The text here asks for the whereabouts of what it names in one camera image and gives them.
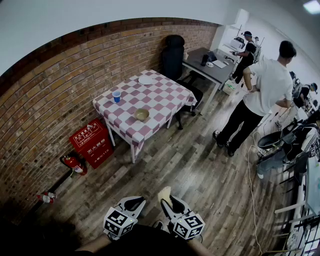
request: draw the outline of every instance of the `blue cup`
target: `blue cup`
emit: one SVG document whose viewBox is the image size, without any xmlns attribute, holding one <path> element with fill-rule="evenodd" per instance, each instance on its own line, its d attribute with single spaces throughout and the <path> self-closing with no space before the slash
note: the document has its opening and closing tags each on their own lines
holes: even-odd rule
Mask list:
<svg viewBox="0 0 320 256">
<path fill-rule="evenodd" d="M 120 101 L 120 96 L 121 96 L 121 91 L 114 91 L 113 93 L 112 93 L 112 96 L 113 96 L 113 98 L 114 98 L 114 102 L 115 103 L 118 103 L 119 101 Z"/>
</svg>

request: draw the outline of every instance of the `paper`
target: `paper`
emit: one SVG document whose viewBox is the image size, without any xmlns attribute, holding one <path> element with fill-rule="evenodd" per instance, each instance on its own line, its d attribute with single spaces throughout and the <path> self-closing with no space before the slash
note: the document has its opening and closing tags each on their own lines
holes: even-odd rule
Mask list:
<svg viewBox="0 0 320 256">
<path fill-rule="evenodd" d="M 215 60 L 214 62 L 212 62 L 214 65 L 218 66 L 220 69 L 223 69 L 226 64 L 224 64 L 223 62 L 221 62 L 220 60 Z"/>
</svg>

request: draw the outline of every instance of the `white cable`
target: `white cable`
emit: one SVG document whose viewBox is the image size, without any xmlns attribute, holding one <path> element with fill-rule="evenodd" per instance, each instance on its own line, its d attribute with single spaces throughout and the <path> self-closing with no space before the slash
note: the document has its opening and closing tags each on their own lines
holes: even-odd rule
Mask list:
<svg viewBox="0 0 320 256">
<path fill-rule="evenodd" d="M 254 193 L 252 192 L 252 181 L 251 181 L 251 177 L 250 177 L 250 167 L 249 167 L 249 151 L 251 149 L 251 147 L 254 147 L 256 148 L 258 151 L 259 149 L 255 146 L 255 145 L 251 145 L 248 149 L 248 152 L 246 153 L 247 155 L 247 158 L 248 158 L 248 170 L 249 170 L 249 180 L 250 180 L 250 191 L 251 191 L 251 196 L 252 196 L 252 202 L 253 202 L 253 220 L 254 220 L 254 235 L 255 235 L 255 240 L 256 240 L 256 243 L 258 244 L 259 246 L 259 250 L 260 250 L 260 256 L 263 254 L 262 253 L 262 250 L 261 250 L 261 246 L 258 242 L 258 237 L 257 237 L 257 224 L 256 224 L 256 212 L 255 212 L 255 200 L 254 200 Z"/>
</svg>

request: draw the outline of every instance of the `ceiling light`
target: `ceiling light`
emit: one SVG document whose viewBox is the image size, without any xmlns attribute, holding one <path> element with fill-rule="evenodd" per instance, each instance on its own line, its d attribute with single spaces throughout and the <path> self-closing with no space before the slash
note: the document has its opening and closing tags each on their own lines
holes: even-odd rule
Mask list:
<svg viewBox="0 0 320 256">
<path fill-rule="evenodd" d="M 303 7 L 311 14 L 320 14 L 320 4 L 317 0 L 306 2 Z"/>
</svg>

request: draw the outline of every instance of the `white t-shirt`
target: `white t-shirt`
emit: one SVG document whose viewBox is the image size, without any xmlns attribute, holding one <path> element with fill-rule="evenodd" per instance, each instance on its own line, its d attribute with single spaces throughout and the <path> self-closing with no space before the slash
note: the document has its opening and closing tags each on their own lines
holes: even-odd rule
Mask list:
<svg viewBox="0 0 320 256">
<path fill-rule="evenodd" d="M 293 82 L 289 71 L 277 60 L 263 58 L 249 66 L 256 75 L 256 88 L 260 91 L 249 92 L 243 97 L 246 107 L 259 116 L 265 116 L 278 101 L 292 100 Z"/>
</svg>

